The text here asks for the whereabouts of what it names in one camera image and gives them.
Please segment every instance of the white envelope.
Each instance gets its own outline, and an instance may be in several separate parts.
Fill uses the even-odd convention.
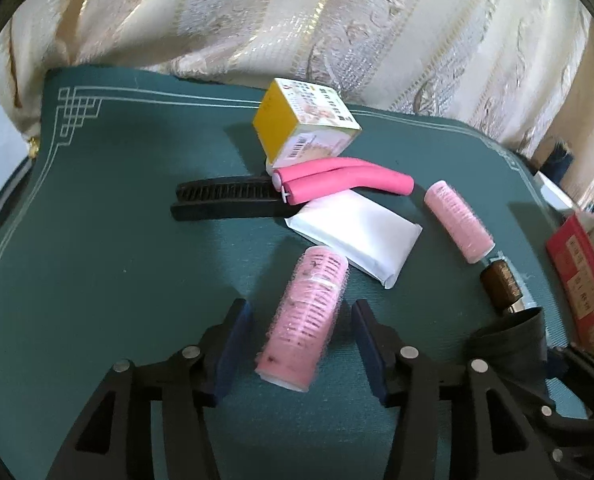
[[[392,288],[421,226],[351,190],[308,202],[286,225],[316,244],[343,254],[366,274]]]

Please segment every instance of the white line border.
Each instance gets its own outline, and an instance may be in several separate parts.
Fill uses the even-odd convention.
[[[101,90],[101,91],[111,91],[111,92],[115,92],[115,91],[136,92],[138,94],[151,94],[151,95],[162,96],[162,97],[178,97],[178,98],[184,98],[184,99],[197,99],[200,101],[215,102],[215,103],[178,102],[178,101],[150,100],[150,99],[144,99],[144,98],[131,98],[131,97],[125,97],[125,96],[112,96],[112,95],[101,96],[101,95],[84,94],[84,95],[79,96],[82,98],[86,97],[86,98],[92,98],[92,99],[100,99],[101,100],[100,107],[101,107],[101,104],[103,103],[103,101],[105,101],[105,100],[118,101],[118,102],[137,102],[137,103],[145,103],[145,104],[163,104],[163,105],[175,105],[175,106],[197,106],[197,107],[217,107],[217,108],[252,108],[252,109],[256,109],[259,107],[259,101],[253,101],[253,100],[226,99],[226,98],[206,97],[206,96],[189,95],[189,94],[175,94],[175,93],[171,93],[171,92],[159,92],[159,91],[154,91],[154,90],[146,90],[146,89],[138,89],[138,88],[123,88],[123,87],[114,87],[114,86],[75,86],[73,88],[73,94],[72,94],[71,99],[75,99],[78,90],[81,90],[81,91]],[[10,242],[11,237],[17,230],[18,226],[20,225],[20,222],[22,221],[22,219],[26,215],[26,212],[28,211],[28,208],[30,207],[31,203],[35,199],[40,188],[42,187],[46,177],[48,176],[48,173],[53,165],[53,162],[55,161],[55,156],[58,152],[59,147],[60,146],[69,146],[71,143],[72,137],[74,136],[74,132],[69,136],[68,140],[65,140],[65,141],[58,140],[57,143],[55,142],[59,112],[60,112],[60,110],[63,112],[67,106],[68,106],[68,100],[67,100],[67,104],[57,105],[55,108],[55,117],[53,120],[53,137],[51,138],[51,143],[50,143],[50,146],[48,149],[48,156],[46,157],[46,162],[44,163],[44,166],[43,166],[42,170],[40,171],[39,177],[37,178],[35,185],[33,186],[32,190],[30,191],[28,196],[26,197],[26,200],[24,200],[24,203],[23,203],[22,207],[20,208],[20,211],[15,216],[13,222],[11,222],[8,230],[6,231],[6,234],[4,235],[4,238],[2,238],[2,241],[0,242],[0,260],[2,259],[2,254],[4,254],[4,251],[5,251],[6,247],[8,246],[8,242]],[[357,109],[352,110],[351,109],[350,112],[356,116],[375,117],[375,118],[384,119],[387,121],[392,121],[395,123],[410,124],[410,125],[419,126],[422,128],[430,128],[432,130],[460,133],[460,134],[464,134],[469,137],[475,137],[476,139],[481,140],[486,145],[487,148],[489,148],[490,150],[493,150],[494,152],[497,152],[506,161],[506,164],[509,166],[509,168],[511,170],[517,171],[520,174],[526,187],[528,188],[531,195],[535,199],[535,202],[538,203],[538,205],[540,206],[542,213],[544,214],[544,216],[546,218],[546,221],[552,227],[553,231],[555,230],[556,224],[555,224],[554,220],[552,219],[552,217],[549,215],[549,213],[545,209],[545,206],[544,206],[543,202],[541,201],[541,198],[539,197],[536,189],[532,185],[532,182],[530,181],[530,179],[528,179],[528,176],[525,174],[525,171],[523,171],[522,168],[520,168],[519,165],[517,165],[516,161],[512,158],[512,155],[510,155],[505,150],[505,148],[502,148],[493,140],[487,139],[485,136],[478,134],[478,133],[474,132],[473,130],[469,129],[469,127],[467,127],[467,126],[459,126],[459,125],[448,126],[447,124],[432,124],[432,123],[428,123],[428,122],[422,121],[422,120],[417,120],[414,118],[392,116],[389,114],[373,112],[373,111],[369,111],[369,110],[357,110]]]

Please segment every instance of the green table mat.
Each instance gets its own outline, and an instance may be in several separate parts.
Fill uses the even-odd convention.
[[[122,68],[48,75],[39,158],[0,231],[0,455],[18,480],[45,477],[114,361],[156,362],[197,342],[236,296],[250,301],[255,327],[231,394],[207,410],[221,477],[381,478],[397,412],[370,393],[347,310],[309,393],[253,371],[310,244],[276,219],[170,216],[179,182],[264,170],[251,126],[262,95]],[[544,307],[552,342],[566,343],[570,314],[544,250],[555,222],[518,159],[456,121],[351,111],[363,133],[344,155],[409,173],[424,189],[440,179],[458,189]],[[432,359],[460,361],[468,334],[494,317],[482,267],[466,264],[422,189],[362,193],[424,230],[392,290],[352,269],[346,299],[367,298],[379,321]],[[551,393],[562,413],[584,416],[560,384]],[[448,416],[442,406],[438,478]],[[154,447],[165,478],[157,439]]]

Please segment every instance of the foam hair curler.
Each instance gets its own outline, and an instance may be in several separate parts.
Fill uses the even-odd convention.
[[[284,200],[290,205],[298,205],[353,187],[372,187],[398,195],[409,195],[415,187],[415,181],[410,175],[374,164],[303,176],[285,182],[282,187]]]
[[[348,260],[324,246],[306,249],[277,308],[255,371],[269,383],[307,392],[332,333]]]
[[[352,158],[350,156],[329,156],[327,158],[316,158],[307,162],[300,162],[293,166],[278,168],[273,171],[273,186],[277,191],[282,190],[282,184],[309,176],[315,173],[324,173],[325,171],[338,170],[339,168],[350,168],[352,166],[377,166],[372,162],[362,160],[361,158]]]
[[[435,213],[469,264],[475,264],[494,247],[494,240],[470,206],[443,180],[432,184],[424,202]]]

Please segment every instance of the curtain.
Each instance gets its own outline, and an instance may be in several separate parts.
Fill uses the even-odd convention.
[[[283,76],[353,104],[455,118],[530,156],[568,95],[589,22],[578,0],[27,0],[0,35],[0,100],[30,138],[51,68],[259,88]]]
[[[594,21],[568,97],[535,153],[537,162],[559,139],[574,154],[561,186],[580,206],[594,211]]]

